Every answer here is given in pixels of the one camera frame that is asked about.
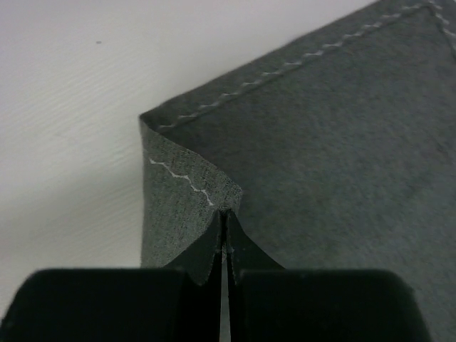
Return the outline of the grey cloth napkin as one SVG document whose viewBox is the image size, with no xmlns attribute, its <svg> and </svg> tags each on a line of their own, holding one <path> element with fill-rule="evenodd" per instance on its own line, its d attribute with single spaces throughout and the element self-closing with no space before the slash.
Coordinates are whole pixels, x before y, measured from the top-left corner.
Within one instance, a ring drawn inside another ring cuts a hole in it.
<svg viewBox="0 0 456 342">
<path fill-rule="evenodd" d="M 455 339 L 455 3 L 377 1 L 140 116 L 141 264 L 233 211 L 285 269 L 382 269 Z"/>
</svg>

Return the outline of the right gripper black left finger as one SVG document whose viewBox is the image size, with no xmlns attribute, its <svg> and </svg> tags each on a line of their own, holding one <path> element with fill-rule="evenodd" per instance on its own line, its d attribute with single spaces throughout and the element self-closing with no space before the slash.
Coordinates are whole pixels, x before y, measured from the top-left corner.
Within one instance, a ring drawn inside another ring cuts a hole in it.
<svg viewBox="0 0 456 342">
<path fill-rule="evenodd" d="M 169 264 L 44 269 L 20 286 L 3 341 L 218 341 L 223 215 Z"/>
</svg>

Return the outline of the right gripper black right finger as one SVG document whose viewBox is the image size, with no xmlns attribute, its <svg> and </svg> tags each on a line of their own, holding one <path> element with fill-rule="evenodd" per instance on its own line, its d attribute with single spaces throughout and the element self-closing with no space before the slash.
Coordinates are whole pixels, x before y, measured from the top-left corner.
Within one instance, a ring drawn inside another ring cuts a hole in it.
<svg viewBox="0 0 456 342">
<path fill-rule="evenodd" d="M 413 290 L 382 269 L 285 269 L 222 215 L 232 341 L 431 341 Z"/>
</svg>

